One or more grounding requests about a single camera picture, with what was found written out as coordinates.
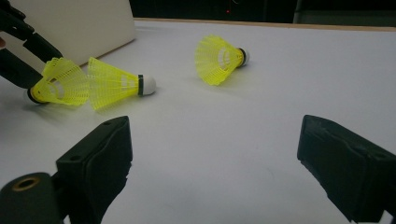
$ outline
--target dark background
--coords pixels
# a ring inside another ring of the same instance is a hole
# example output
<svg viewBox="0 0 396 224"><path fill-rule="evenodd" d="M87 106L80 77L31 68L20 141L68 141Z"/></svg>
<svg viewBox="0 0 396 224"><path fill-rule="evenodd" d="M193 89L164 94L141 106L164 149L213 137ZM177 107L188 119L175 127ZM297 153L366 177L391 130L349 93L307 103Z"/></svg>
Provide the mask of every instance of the dark background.
<svg viewBox="0 0 396 224"><path fill-rule="evenodd" d="M130 0L136 18L292 23L297 0ZM396 10L396 1L303 0L300 10Z"/></svg>

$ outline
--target yellow shuttlecock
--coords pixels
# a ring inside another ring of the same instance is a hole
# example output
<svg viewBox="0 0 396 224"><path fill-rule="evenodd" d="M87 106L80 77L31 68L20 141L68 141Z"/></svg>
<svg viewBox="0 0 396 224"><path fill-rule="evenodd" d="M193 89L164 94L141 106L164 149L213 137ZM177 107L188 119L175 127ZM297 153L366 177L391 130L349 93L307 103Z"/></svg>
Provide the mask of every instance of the yellow shuttlecock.
<svg viewBox="0 0 396 224"><path fill-rule="evenodd" d="M154 78L133 75L110 64L90 58L90 103L94 110L112 105L133 95L149 95L155 92Z"/></svg>
<svg viewBox="0 0 396 224"><path fill-rule="evenodd" d="M37 104L83 105L88 100L89 82L81 68L65 58L53 58L44 67L43 78L27 91Z"/></svg>
<svg viewBox="0 0 396 224"><path fill-rule="evenodd" d="M198 76L209 85L219 85L236 68L248 63L246 50L237 49L220 36L205 36L195 50Z"/></svg>

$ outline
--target black band on shuttlecock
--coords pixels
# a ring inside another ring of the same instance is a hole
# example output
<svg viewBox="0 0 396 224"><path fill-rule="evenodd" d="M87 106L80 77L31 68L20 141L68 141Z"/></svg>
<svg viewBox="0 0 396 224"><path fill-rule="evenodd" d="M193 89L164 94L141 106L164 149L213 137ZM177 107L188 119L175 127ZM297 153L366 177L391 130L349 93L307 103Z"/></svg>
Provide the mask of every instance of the black band on shuttlecock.
<svg viewBox="0 0 396 224"><path fill-rule="evenodd" d="M32 89L28 89L28 90L27 90L27 96L29 97L29 99L30 99L31 101L33 101L34 103L36 103L36 104L38 104L38 105L47 104L47 103L45 103L45 102L37 101L37 99L35 99L35 97L33 97L33 95L32 95Z"/></svg>
<svg viewBox="0 0 396 224"><path fill-rule="evenodd" d="M245 51L244 51L243 49L240 49L240 50L241 50L242 55L243 55L244 57L243 57L243 60L242 60L241 64L239 64L238 67L243 66L243 65L247 62L247 54L245 53Z"/></svg>
<svg viewBox="0 0 396 224"><path fill-rule="evenodd" d="M139 78L139 91L137 92L138 95L143 95L143 88L144 88L144 80L143 75L138 75Z"/></svg>

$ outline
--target white table surface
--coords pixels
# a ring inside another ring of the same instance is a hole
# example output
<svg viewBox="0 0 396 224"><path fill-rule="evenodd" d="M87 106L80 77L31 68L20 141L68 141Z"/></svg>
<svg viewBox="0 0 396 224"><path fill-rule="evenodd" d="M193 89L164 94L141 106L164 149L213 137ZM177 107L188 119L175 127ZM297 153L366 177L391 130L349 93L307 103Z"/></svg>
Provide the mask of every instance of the white table surface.
<svg viewBox="0 0 396 224"><path fill-rule="evenodd" d="M136 40L101 60L158 89L106 113L28 105L0 78L0 186L56 172L101 122L127 115L125 189L103 223L348 223L297 160L303 115L331 119L396 153L396 33L136 21ZM219 87L195 72L205 35L250 52ZM390 223L385 214L381 223Z"/></svg>

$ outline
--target round bolt hole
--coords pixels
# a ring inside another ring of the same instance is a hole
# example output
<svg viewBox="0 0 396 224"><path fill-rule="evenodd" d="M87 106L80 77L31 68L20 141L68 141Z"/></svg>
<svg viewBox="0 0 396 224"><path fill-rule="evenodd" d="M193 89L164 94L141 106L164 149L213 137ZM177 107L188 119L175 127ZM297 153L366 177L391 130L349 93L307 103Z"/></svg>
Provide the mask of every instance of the round bolt hole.
<svg viewBox="0 0 396 224"><path fill-rule="evenodd" d="M80 156L72 156L70 161L78 161L81 157Z"/></svg>
<svg viewBox="0 0 396 224"><path fill-rule="evenodd" d="M14 190L14 191L24 191L24 190L27 190L27 189L31 189L32 187L37 185L38 182L40 182L40 179L38 177L29 176L29 177L26 177L26 178L18 181L18 183L16 183L12 187L12 190Z"/></svg>

